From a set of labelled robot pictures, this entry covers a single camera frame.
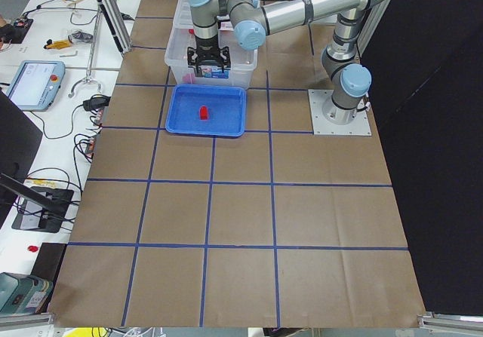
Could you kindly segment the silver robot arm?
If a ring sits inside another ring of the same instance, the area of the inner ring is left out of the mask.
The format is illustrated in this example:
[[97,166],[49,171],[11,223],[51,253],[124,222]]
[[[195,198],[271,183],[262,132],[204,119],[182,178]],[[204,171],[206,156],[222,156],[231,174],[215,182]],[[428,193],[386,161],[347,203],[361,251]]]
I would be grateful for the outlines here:
[[225,71],[229,48],[220,47],[218,19],[228,17],[241,48],[254,51],[266,37],[335,15],[333,38],[321,53],[321,64],[334,85],[322,106],[323,116],[337,125],[349,124],[371,86],[369,70],[354,59],[365,13],[384,0],[189,0],[195,47],[187,49],[187,64],[195,74],[203,66]]

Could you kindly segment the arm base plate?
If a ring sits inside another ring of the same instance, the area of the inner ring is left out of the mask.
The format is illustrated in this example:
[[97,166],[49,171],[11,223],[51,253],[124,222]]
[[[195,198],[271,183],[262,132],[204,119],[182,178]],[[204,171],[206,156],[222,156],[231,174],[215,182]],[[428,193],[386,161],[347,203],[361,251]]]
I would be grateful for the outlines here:
[[309,89],[312,130],[316,136],[371,136],[368,113],[355,109],[340,109],[333,103],[333,90]]

